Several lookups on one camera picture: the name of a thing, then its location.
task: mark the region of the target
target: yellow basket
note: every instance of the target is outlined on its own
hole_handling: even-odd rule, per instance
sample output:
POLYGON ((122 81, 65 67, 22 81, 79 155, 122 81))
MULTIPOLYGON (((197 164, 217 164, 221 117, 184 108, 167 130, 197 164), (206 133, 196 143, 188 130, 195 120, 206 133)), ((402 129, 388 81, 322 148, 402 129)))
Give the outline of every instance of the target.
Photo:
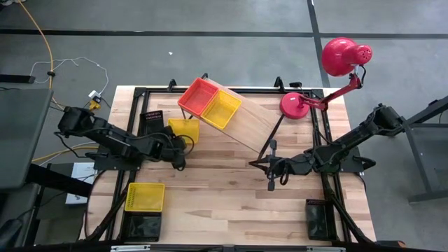
POLYGON ((161 212, 165 185, 162 183, 130 183, 125 211, 161 212))
POLYGON ((240 99, 219 90, 219 93, 202 112, 201 117, 214 127, 223 130, 240 104, 240 99))
MULTIPOLYGON (((173 132, 178 135, 187 135, 193 139, 195 144, 199 141, 199 120, 198 119, 168 119, 168 125, 171 126, 173 132)), ((191 144, 191 139, 184 137, 187 144, 191 144)))

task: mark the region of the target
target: red desk lamp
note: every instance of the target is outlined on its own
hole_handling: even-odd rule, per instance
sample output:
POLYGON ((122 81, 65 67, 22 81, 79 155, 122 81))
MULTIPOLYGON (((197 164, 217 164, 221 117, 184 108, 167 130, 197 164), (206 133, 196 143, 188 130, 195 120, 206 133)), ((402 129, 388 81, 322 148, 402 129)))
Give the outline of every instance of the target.
POLYGON ((322 51, 322 66, 331 76, 349 75, 350 82, 347 86, 329 94, 322 99, 312 99, 302 94, 291 92, 286 94, 280 102, 281 112, 290 119, 305 117, 312 106, 326 111, 328 102, 346 93, 362 88, 365 69, 364 64, 372 59, 372 49, 368 45, 358 45, 350 38, 334 38, 322 51), (357 68, 364 69, 362 79, 358 77, 357 68))

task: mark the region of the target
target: red basket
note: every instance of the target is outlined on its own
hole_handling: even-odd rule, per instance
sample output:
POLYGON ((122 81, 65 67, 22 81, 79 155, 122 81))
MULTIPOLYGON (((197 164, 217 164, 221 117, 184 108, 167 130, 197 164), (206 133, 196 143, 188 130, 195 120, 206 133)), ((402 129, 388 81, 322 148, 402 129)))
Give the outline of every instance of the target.
POLYGON ((207 104, 218 93, 218 88, 206 80, 197 78, 183 93, 177 104, 194 116, 201 116, 207 104))

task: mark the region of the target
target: lamp arm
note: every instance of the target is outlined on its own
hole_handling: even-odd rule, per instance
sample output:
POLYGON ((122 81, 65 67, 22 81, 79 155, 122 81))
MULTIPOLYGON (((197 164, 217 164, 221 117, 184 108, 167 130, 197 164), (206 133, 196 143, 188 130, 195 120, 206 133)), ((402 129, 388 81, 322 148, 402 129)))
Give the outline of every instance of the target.
POLYGON ((349 79, 350 79, 350 82, 348 85, 339 89, 336 92, 333 92, 333 93, 327 95, 326 97, 322 98, 321 100, 312 99, 312 98, 303 96, 302 101, 303 101, 303 103, 308 104, 311 107, 320 109, 322 111, 327 111, 329 102, 331 102, 332 100, 334 100, 342 95, 345 95, 346 93, 348 93, 352 90, 359 89, 359 88, 363 87, 363 83, 356 73, 350 73, 349 79))

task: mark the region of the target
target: lamp shade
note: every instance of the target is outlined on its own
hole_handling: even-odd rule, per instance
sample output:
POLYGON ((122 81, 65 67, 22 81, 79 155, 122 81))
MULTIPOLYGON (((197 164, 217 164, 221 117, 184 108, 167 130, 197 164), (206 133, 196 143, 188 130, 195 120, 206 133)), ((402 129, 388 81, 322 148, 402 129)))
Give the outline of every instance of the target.
POLYGON ((334 38, 322 50, 322 66, 331 76, 344 76, 355 65, 369 62, 372 54, 368 45, 358 45, 350 38, 334 38))

